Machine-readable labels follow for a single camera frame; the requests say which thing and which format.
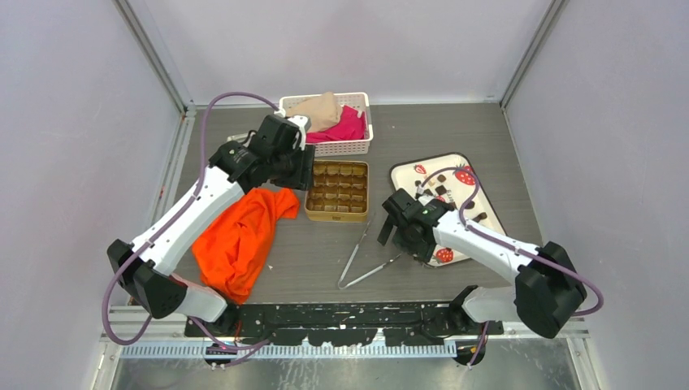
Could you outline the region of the gold chocolate tray box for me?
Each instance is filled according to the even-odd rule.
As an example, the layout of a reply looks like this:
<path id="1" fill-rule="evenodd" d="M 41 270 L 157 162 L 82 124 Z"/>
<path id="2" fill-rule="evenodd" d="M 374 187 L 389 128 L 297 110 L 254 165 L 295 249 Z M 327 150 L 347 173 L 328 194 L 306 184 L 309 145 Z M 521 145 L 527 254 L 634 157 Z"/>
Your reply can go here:
<path id="1" fill-rule="evenodd" d="M 313 167 L 313 187 L 305 194 L 307 218 L 315 222 L 366 222 L 369 173 L 367 162 L 317 159 Z"/>

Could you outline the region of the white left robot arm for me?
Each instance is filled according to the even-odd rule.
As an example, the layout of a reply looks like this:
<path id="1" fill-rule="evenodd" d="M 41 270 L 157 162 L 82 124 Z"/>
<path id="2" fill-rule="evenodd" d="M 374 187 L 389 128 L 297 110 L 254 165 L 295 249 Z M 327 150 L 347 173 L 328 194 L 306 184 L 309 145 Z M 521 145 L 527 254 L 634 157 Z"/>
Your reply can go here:
<path id="1" fill-rule="evenodd" d="M 154 319 L 183 314 L 219 336 L 236 327 L 236 312 L 213 288 L 175 274 L 192 243 L 231 205 L 269 182 L 300 191 L 311 184 L 315 147 L 306 144 L 310 119 L 267 115 L 246 141 L 228 141 L 210 156 L 199 179 L 158 222 L 106 253 L 122 287 Z"/>

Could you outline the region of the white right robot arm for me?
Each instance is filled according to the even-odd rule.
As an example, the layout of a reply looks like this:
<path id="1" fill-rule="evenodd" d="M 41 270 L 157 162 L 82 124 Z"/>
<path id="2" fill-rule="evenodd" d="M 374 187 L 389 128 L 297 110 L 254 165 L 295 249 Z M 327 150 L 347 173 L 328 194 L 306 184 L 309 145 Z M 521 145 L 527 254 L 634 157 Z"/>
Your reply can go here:
<path id="1" fill-rule="evenodd" d="M 398 189 L 382 204 L 388 216 L 377 238 L 428 263 L 436 249 L 453 249 L 490 268 L 508 288 L 465 288 L 453 301 L 453 327 L 469 334 L 481 323 L 519 321 L 554 338 L 587 299 L 583 279 L 558 244 L 538 246 L 509 238 L 448 203 L 411 197 Z"/>

